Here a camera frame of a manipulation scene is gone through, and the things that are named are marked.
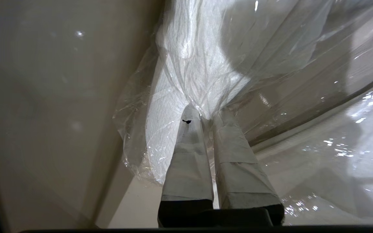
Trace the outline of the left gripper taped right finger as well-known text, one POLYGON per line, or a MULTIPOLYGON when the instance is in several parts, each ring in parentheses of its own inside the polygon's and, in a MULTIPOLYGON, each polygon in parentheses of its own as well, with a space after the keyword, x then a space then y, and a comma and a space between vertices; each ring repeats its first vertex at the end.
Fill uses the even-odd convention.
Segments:
POLYGON ((229 109, 213 118, 216 184, 220 208, 281 210, 282 202, 229 109))

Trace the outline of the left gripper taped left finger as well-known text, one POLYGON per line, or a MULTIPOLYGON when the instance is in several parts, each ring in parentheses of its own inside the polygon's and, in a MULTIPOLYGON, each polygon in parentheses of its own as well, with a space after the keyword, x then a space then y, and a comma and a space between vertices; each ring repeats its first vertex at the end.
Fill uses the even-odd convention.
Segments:
POLYGON ((213 182, 201 116, 194 106, 188 105, 181 116, 161 200, 212 202, 213 198, 213 182))

